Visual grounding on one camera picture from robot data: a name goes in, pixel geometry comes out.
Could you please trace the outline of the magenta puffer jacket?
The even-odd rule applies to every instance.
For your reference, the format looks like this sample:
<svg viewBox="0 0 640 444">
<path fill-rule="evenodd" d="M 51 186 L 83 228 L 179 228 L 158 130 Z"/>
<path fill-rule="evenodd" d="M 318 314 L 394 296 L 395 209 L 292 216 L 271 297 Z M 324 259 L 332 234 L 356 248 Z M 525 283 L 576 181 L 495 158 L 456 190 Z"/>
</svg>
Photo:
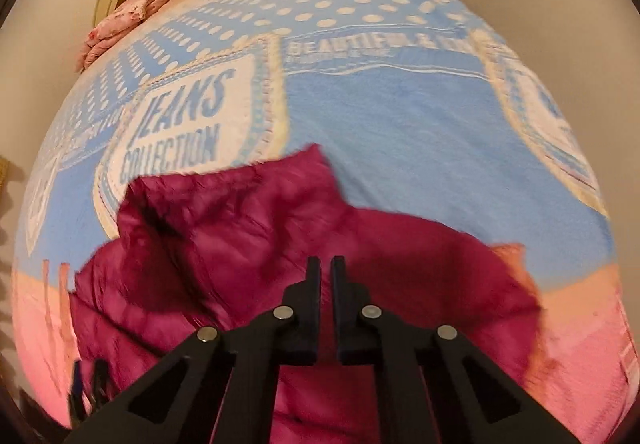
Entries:
<svg viewBox="0 0 640 444">
<path fill-rule="evenodd" d="M 128 388 L 193 331 L 230 331 L 277 305 L 309 258 L 346 261 L 373 301 L 420 327 L 462 331 L 523 382 L 537 298 L 495 249 L 442 223 L 344 201 L 318 146 L 208 175 L 140 178 L 119 235 L 75 277 L 70 316 L 81 370 L 110 366 Z"/>
</svg>

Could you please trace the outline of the folded pink floral cloth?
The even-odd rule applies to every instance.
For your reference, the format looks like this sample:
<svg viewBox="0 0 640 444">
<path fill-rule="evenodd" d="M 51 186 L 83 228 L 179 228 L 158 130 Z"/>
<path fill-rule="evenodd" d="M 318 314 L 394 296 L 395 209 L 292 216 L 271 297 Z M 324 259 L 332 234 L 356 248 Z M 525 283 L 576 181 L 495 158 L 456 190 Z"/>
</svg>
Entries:
<svg viewBox="0 0 640 444">
<path fill-rule="evenodd" d="M 81 73 L 171 0 L 126 0 L 87 34 L 79 50 L 75 72 Z"/>
</svg>

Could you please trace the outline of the blue pink patterned bed blanket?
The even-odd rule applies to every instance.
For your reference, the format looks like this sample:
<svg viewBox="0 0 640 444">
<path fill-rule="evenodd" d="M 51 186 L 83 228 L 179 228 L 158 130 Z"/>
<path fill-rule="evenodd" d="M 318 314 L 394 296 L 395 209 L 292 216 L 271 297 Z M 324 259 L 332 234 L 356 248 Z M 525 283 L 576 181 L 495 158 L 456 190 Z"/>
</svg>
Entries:
<svg viewBox="0 0 640 444">
<path fill-rule="evenodd" d="M 18 358 L 69 424 L 76 274 L 128 187 L 318 146 L 347 204 L 469 234 L 538 300 L 523 382 L 603 443 L 639 390 L 596 177 L 538 76 L 458 0 L 174 0 L 83 71 L 40 147 L 13 265 Z"/>
</svg>

